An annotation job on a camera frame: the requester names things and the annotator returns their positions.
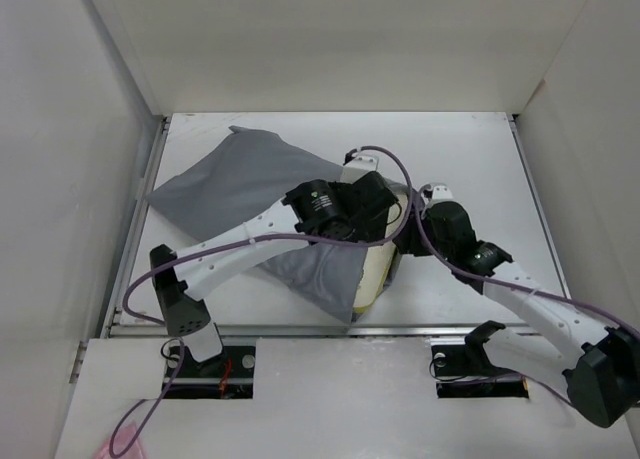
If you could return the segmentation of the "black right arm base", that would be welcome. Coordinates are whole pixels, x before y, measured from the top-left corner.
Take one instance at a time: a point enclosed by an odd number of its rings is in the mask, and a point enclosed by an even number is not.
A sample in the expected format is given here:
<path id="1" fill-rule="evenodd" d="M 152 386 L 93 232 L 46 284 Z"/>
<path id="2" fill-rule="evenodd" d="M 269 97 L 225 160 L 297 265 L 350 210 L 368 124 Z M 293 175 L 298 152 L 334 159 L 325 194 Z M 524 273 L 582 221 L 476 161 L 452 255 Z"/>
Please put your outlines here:
<path id="1" fill-rule="evenodd" d="M 528 399 L 526 380 L 511 369 L 490 363 L 484 345 L 506 326 L 487 321 L 459 344 L 432 344 L 429 373 L 439 399 Z"/>

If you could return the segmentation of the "cream and yellow pillow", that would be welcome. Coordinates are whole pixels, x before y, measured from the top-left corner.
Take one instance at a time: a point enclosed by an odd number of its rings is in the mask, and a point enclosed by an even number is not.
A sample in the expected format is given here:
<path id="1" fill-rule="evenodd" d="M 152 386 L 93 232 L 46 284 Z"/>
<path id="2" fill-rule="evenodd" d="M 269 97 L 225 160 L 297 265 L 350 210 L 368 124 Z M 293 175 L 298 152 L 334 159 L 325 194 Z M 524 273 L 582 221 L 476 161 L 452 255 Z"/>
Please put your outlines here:
<path id="1" fill-rule="evenodd" d="M 384 236 L 395 232 L 403 217 L 404 208 L 407 205 L 407 195 L 397 192 L 398 202 L 388 212 Z M 357 286 L 353 304 L 352 321 L 355 322 L 361 315 L 367 312 L 382 294 L 385 288 L 387 276 L 390 273 L 395 254 L 395 245 L 392 241 L 384 245 L 369 248 L 365 256 L 360 282 Z"/>

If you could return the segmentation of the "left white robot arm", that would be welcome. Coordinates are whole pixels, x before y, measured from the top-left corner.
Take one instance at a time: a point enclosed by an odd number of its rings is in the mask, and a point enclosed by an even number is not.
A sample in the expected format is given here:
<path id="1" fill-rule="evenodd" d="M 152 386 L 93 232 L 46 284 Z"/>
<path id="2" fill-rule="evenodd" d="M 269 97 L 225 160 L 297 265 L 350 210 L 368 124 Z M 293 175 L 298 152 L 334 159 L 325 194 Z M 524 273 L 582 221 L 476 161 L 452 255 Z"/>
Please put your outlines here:
<path id="1" fill-rule="evenodd" d="M 206 297 L 227 280 L 321 238 L 374 242 L 386 235 L 400 200 L 377 172 L 352 183 L 315 179 L 285 193 L 254 218 L 200 244 L 149 253 L 153 288 L 167 332 L 183 341 L 189 363 L 205 376 L 223 366 L 225 347 Z"/>

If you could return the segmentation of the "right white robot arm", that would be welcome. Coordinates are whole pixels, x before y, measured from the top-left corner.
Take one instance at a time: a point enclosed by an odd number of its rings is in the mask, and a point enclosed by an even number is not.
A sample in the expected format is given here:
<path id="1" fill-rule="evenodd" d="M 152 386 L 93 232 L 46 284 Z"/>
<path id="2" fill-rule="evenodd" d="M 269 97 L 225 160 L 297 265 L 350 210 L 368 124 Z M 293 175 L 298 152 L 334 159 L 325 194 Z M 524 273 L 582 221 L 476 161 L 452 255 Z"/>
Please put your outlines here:
<path id="1" fill-rule="evenodd" d="M 453 200 L 414 199 L 395 243 L 433 256 L 459 282 L 534 329 L 534 344 L 489 320 L 465 337 L 463 360 L 477 373 L 508 369 L 554 388 L 590 423 L 608 428 L 639 401 L 639 332 L 610 313 L 546 291 L 497 245 L 476 238 Z"/>

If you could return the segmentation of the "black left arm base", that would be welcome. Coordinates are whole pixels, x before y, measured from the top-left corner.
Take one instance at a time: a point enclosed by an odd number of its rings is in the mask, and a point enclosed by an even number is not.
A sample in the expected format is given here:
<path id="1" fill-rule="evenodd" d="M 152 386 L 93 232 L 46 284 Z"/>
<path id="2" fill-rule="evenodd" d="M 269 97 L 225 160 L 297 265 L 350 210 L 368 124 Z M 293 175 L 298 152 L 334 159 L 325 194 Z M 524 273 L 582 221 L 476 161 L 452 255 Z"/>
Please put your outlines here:
<path id="1" fill-rule="evenodd" d="M 225 347 L 221 358 L 198 363 L 188 350 L 176 377 L 171 377 L 180 359 L 177 341 L 167 341 L 160 349 L 165 370 L 160 391 L 164 399 L 245 400 L 253 398 L 256 347 L 249 344 Z"/>

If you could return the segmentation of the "grey pillowcase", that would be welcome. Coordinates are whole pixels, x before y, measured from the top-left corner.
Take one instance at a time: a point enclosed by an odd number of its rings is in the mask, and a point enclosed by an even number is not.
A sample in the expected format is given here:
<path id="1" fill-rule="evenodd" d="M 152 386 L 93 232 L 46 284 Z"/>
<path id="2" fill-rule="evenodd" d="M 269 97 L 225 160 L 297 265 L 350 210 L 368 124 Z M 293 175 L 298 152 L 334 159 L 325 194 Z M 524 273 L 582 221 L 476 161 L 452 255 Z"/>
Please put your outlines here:
<path id="1" fill-rule="evenodd" d="M 169 223 L 201 242 L 252 219 L 301 183 L 338 181 L 341 173 L 340 165 L 288 144 L 273 132 L 233 126 L 219 146 L 156 188 L 147 200 Z M 334 318 L 351 322 L 366 254 L 363 248 L 318 244 L 276 256 L 259 267 Z M 399 262 L 393 258 L 384 291 Z"/>

